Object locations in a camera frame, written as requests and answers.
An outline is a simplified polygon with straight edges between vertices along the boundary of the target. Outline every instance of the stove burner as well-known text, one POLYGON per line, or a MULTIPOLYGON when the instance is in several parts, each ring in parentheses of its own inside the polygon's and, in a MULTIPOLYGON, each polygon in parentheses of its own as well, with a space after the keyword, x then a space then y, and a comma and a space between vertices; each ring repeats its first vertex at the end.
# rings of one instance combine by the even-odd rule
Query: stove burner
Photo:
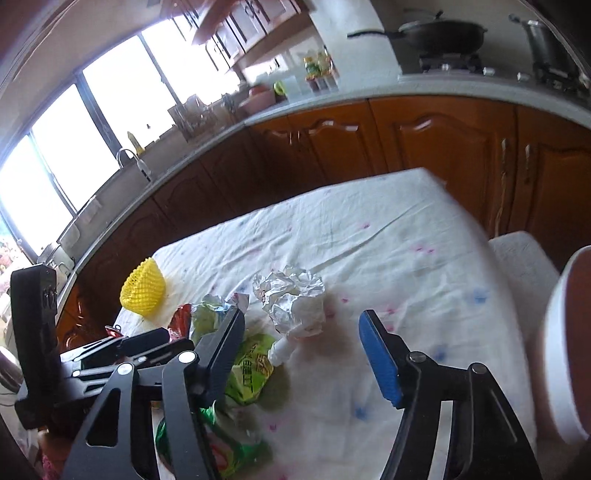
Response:
POLYGON ((419 65, 423 72, 429 70, 468 70, 471 73, 482 73, 482 62, 478 53, 471 55, 445 54, 445 55, 421 55, 419 65))
POLYGON ((546 64, 534 63, 535 81, 569 95, 589 96, 589 90, 572 74, 553 69, 546 64))

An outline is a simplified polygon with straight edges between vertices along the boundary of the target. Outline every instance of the white tablecloth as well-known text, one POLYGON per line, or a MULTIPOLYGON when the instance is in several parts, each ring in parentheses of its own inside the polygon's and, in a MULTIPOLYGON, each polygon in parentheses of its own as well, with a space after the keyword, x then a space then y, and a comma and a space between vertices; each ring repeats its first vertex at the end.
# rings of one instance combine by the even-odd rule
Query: white tablecloth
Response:
MULTIPOLYGON (((486 364, 534 444, 530 381, 506 280, 481 228, 426 170, 325 187, 161 248, 154 258, 166 278, 165 301, 145 320, 122 310, 117 323, 127 335, 166 326, 179 305, 206 293, 234 291, 251 294, 248 325, 273 332, 252 295, 253 274, 292 264, 324 279, 324 333, 302 342, 248 407, 272 460, 243 476, 380 477, 401 411, 382 398, 359 341, 364 309, 441 364, 486 364)), ((445 404, 433 479, 443 474, 450 417, 445 404)))

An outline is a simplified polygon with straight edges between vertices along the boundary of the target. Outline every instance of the cabinet door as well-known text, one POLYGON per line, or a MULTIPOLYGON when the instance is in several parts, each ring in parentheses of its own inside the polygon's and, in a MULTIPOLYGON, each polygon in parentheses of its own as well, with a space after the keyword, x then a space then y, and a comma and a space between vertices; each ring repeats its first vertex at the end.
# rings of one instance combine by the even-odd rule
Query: cabinet door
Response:
POLYGON ((517 107, 519 154, 509 227, 527 230, 561 270, 591 244, 591 131, 517 107))
POLYGON ((290 0, 250 0, 253 10, 267 32, 300 12, 290 0))
POLYGON ((121 309, 119 294, 130 271, 118 254, 119 245, 109 238, 82 269, 77 282, 87 293, 87 307, 94 321, 112 325, 121 309))
POLYGON ((288 115, 298 146, 315 156, 329 184, 386 173, 367 102, 288 115))
POLYGON ((262 155, 242 131, 201 157, 214 184, 236 215, 278 202, 268 180, 262 155))
POLYGON ((229 19, 244 51, 249 50, 265 36, 265 31, 247 0, 238 2, 232 8, 229 19))
POLYGON ((154 252, 178 238, 178 232, 153 198, 140 205, 113 233, 128 274, 154 252))
POLYGON ((316 156, 302 149, 287 117, 254 125, 250 132, 282 200, 328 184, 316 156))
POLYGON ((104 325, 111 325, 121 309, 119 294, 129 274, 176 237, 176 230, 152 198, 140 205, 80 273, 78 280, 84 292, 88 292, 90 315, 104 325))
POLYGON ((223 47, 220 46, 220 41, 218 40, 217 35, 214 35, 213 38, 210 38, 207 41, 205 44, 205 51, 219 72, 226 73, 230 69, 230 65, 228 65, 226 55, 223 52, 223 47))
POLYGON ((515 178, 512 105, 445 96, 370 104, 389 171, 429 169, 490 235, 495 226, 505 231, 515 178))
POLYGON ((238 39, 227 21, 219 24, 216 30, 216 35, 220 41, 222 54, 228 63, 233 65, 237 59, 244 54, 244 50, 238 43, 238 39))
POLYGON ((177 239, 236 216, 198 158, 160 188, 154 200, 177 230, 177 239))

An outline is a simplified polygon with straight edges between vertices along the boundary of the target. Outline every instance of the blue gripper pad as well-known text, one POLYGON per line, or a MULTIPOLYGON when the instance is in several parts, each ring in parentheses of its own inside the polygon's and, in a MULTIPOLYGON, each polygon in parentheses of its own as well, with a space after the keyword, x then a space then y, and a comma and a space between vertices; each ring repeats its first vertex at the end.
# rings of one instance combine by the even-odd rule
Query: blue gripper pad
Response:
POLYGON ((365 312, 359 317, 359 338, 382 395, 386 400, 392 402, 394 407, 400 407, 402 390, 398 383, 398 368, 388 352, 386 344, 365 312))

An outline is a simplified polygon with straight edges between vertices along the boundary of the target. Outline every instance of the yellow foam fruit net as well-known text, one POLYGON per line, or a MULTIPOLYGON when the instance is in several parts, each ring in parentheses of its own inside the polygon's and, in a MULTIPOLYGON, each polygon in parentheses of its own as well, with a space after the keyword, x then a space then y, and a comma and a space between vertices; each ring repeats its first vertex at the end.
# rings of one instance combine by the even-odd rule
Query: yellow foam fruit net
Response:
POLYGON ((146 316, 158 306, 165 289, 166 282, 156 260, 146 258, 125 280, 119 301, 123 308, 146 316))

